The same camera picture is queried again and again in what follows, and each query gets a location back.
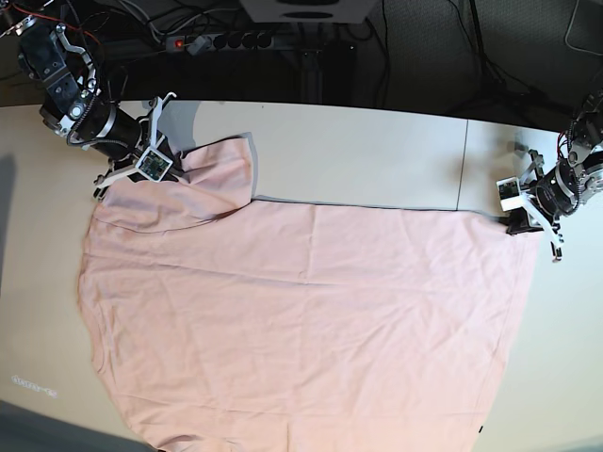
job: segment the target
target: table surface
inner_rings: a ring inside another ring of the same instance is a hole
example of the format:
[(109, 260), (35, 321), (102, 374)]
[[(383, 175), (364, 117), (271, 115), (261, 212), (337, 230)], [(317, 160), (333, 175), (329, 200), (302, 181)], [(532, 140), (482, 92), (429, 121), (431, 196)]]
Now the table surface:
[[(124, 103), (140, 115), (143, 103)], [(550, 168), (556, 134), (479, 121), (317, 105), (174, 101), (160, 126), (176, 149), (251, 132), (256, 197), (501, 215), (495, 181), (537, 149)], [(123, 438), (90, 365), (76, 308), (95, 151), (68, 148), (35, 106), (0, 108), (0, 400)], [(565, 218), (564, 261), (543, 240), (530, 298), (475, 452), (558, 452), (603, 444), (603, 297), (595, 286), (603, 199)], [(57, 398), (11, 378), (57, 391)]]

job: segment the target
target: screw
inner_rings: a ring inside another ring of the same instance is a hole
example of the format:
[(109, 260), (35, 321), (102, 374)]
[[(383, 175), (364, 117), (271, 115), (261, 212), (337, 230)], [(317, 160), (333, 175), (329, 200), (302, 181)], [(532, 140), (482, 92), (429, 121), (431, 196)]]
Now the screw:
[(79, 105), (76, 105), (72, 108), (72, 116), (74, 118), (79, 118), (82, 114), (82, 107)]

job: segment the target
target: t-shirt sleeve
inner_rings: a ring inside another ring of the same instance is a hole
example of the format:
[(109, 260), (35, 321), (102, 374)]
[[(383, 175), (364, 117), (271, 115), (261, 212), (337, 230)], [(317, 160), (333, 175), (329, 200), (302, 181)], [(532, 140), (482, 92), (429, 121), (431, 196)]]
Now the t-shirt sleeve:
[(123, 179), (114, 183), (94, 219), (141, 233), (185, 229), (227, 216), (251, 202), (253, 158), (247, 138), (232, 138), (182, 157), (181, 182)]

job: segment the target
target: loudspeaker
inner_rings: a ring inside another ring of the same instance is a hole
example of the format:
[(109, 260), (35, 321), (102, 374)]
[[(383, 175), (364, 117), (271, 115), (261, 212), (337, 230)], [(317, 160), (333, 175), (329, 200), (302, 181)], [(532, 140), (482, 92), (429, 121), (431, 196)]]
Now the loudspeaker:
[(376, 0), (241, 0), (254, 22), (361, 23)]

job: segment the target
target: pink cloth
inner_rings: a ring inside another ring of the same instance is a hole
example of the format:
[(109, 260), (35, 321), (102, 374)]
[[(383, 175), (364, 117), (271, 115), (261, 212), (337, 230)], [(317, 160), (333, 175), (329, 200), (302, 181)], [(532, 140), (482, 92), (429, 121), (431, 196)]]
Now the pink cloth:
[(189, 184), (110, 188), (85, 243), (93, 363), (129, 427), (171, 452), (469, 451), (538, 237), (251, 202), (242, 138), (183, 163)]

